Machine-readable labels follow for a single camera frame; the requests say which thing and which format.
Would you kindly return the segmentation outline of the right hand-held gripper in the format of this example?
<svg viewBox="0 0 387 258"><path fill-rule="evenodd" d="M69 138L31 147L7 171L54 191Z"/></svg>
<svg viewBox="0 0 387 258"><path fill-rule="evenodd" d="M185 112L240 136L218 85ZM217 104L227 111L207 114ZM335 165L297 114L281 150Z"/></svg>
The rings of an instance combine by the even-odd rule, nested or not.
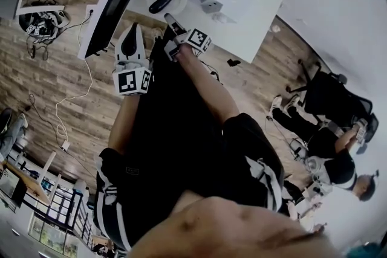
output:
<svg viewBox="0 0 387 258"><path fill-rule="evenodd" d="M169 60L173 61L182 45L189 45L197 54L204 54L210 48L212 39L208 34L197 28L187 31L170 13L165 13L164 19L167 22L164 35L173 36L164 47L164 52Z"/></svg>

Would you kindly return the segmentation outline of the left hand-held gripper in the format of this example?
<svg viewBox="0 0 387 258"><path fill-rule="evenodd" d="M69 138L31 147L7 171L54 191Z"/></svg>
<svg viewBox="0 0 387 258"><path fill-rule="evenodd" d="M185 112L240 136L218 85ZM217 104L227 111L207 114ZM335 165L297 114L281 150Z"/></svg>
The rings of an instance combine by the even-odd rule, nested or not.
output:
<svg viewBox="0 0 387 258"><path fill-rule="evenodd" d="M136 55L139 61L127 61ZM142 95L148 92L152 71L146 58L141 26L133 23L119 37L116 44L115 70L112 73L118 95Z"/></svg>

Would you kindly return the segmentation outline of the person's right forearm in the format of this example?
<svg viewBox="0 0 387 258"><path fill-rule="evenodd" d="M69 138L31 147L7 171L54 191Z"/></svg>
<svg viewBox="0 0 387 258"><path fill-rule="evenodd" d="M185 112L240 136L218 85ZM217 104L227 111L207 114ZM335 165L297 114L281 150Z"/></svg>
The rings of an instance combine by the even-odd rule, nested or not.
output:
<svg viewBox="0 0 387 258"><path fill-rule="evenodd" d="M175 58L193 82L212 115L221 124L240 114L228 90L210 75L200 60L193 54L190 45L180 45Z"/></svg>

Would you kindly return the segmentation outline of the person's left forearm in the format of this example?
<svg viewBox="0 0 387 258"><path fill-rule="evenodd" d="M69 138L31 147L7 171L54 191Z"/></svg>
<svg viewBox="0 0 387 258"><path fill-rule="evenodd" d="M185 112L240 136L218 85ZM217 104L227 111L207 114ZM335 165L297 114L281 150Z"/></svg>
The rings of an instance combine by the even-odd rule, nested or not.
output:
<svg viewBox="0 0 387 258"><path fill-rule="evenodd" d="M124 155L132 134L140 95L125 96L115 118L108 140L108 147Z"/></svg>

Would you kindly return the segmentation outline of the white table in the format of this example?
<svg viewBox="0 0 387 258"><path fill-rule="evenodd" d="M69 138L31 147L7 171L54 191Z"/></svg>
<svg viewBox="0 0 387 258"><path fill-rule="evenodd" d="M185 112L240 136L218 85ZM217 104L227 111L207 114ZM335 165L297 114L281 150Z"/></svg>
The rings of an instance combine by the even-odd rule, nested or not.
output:
<svg viewBox="0 0 387 258"><path fill-rule="evenodd" d="M184 28L201 30L210 36L214 45L251 63L280 7L280 4L251 5L238 11L237 23L221 23L189 2L174 18Z"/></svg>

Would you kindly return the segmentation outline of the black equipment pile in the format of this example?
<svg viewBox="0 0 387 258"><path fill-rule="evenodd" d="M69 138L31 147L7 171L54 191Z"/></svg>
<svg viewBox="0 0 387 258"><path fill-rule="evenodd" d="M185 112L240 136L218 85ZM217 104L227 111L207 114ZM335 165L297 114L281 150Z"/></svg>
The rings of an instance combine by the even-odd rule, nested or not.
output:
<svg viewBox="0 0 387 258"><path fill-rule="evenodd" d="M19 15L20 27L37 39L55 39L59 31L70 23L69 16L63 10L41 11Z"/></svg>

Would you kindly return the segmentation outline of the person's black clothed body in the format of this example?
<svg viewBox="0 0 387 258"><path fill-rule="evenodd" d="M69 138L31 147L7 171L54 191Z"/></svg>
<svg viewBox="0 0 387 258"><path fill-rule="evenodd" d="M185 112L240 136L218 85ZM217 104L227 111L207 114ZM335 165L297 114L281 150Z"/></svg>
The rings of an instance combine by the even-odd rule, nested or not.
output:
<svg viewBox="0 0 387 258"><path fill-rule="evenodd" d="M278 211L284 169L260 125L241 113L221 124L157 38L152 81L140 95L124 155L96 159L96 226L130 250L163 222L186 192Z"/></svg>

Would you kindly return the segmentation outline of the wooden desk with white legs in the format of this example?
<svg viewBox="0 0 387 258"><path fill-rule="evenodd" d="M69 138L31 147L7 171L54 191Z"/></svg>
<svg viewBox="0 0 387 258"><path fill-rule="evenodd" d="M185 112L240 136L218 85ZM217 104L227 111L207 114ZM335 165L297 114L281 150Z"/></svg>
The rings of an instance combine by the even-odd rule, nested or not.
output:
<svg viewBox="0 0 387 258"><path fill-rule="evenodd" d="M44 179L45 175L48 172L48 169L51 166L54 158L56 156L56 152L53 151L45 163L44 167L41 169L38 179L34 179L27 172L21 169L21 167L16 166L16 161L10 159L9 156L6 156L4 161L2 162L3 166L6 166L8 170L12 171L15 175L20 177L25 186L27 187L27 191L31 193L35 198L39 201L43 202L46 205L51 204L52 196L48 196L44 191L41 182Z"/></svg>

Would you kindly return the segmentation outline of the black office chair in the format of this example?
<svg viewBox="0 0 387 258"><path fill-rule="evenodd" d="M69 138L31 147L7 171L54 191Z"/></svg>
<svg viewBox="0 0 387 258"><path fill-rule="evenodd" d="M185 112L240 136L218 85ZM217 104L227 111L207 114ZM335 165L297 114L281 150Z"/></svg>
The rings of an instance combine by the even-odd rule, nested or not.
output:
<svg viewBox="0 0 387 258"><path fill-rule="evenodd" d="M286 87L286 92L305 93L301 106L304 111L313 115L318 122L320 116L332 121L341 129L350 129L361 119L366 121L365 128L360 131L364 143L374 137L379 121L373 113L371 100L355 95L346 89L347 78L343 74L325 73L320 62L316 62L317 71L310 77L301 59L298 64L306 78L306 84L297 89Z"/></svg>

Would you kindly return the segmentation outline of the black metal railing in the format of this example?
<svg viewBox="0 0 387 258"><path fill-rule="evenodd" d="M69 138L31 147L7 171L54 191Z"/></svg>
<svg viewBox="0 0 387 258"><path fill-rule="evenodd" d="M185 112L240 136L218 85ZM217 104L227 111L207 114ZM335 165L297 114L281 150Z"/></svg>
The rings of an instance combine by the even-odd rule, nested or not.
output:
<svg viewBox="0 0 387 258"><path fill-rule="evenodd" d="M93 247L91 215L79 192L57 190L50 204L31 194L24 204L33 211L28 235L46 247L69 258L76 258L79 245Z"/></svg>

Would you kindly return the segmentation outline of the black monitor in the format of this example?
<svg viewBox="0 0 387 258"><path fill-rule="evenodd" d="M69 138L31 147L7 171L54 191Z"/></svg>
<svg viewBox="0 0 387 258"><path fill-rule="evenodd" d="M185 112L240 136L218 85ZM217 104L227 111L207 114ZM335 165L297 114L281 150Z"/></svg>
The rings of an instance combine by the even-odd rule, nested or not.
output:
<svg viewBox="0 0 387 258"><path fill-rule="evenodd" d="M20 207L24 201L27 186L17 174L4 169L0 176L0 190L13 201L15 206Z"/></svg>

